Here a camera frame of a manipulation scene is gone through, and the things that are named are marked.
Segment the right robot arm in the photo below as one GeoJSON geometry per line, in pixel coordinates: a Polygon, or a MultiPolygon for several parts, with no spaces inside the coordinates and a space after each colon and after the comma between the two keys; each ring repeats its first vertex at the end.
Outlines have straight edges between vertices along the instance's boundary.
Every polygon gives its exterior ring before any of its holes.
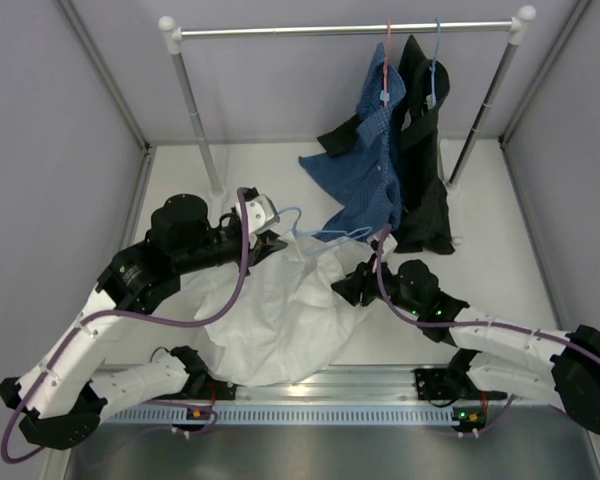
{"type": "Polygon", "coordinates": [[[370,258],[331,288],[354,307],[383,301],[429,340],[456,348],[445,372],[454,397],[478,390],[543,402],[600,435],[599,330],[532,329],[487,315],[443,292],[420,260],[391,272],[370,258]]]}

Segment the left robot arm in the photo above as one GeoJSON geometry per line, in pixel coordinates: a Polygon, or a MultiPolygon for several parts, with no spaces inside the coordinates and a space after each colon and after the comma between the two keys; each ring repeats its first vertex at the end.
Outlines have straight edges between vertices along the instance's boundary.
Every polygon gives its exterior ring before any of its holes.
{"type": "Polygon", "coordinates": [[[71,449],[106,419],[145,402],[207,397],[208,367],[190,346],[124,371],[99,373],[113,348],[138,322],[191,329],[226,315],[238,300],[250,267],[285,248],[271,231],[279,221],[273,202],[255,188],[240,188],[238,203],[216,226],[207,203],[177,194],[155,210],[142,241],[119,251],[98,277],[76,319],[29,372],[0,383],[0,398],[12,411],[1,440],[8,453],[13,430],[37,451],[71,449]],[[235,263],[238,279],[226,303],[198,320],[155,316],[160,304],[181,290],[186,275],[235,263]]]}

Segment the white shirt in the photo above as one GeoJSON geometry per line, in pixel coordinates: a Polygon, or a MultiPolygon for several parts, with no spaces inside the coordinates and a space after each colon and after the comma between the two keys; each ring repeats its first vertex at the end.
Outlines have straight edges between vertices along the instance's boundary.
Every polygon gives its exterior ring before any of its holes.
{"type": "Polygon", "coordinates": [[[282,239],[285,248],[251,268],[231,310],[191,332],[216,378],[248,387],[300,381],[335,360],[365,317],[331,286],[369,259],[368,244],[282,239]]]}

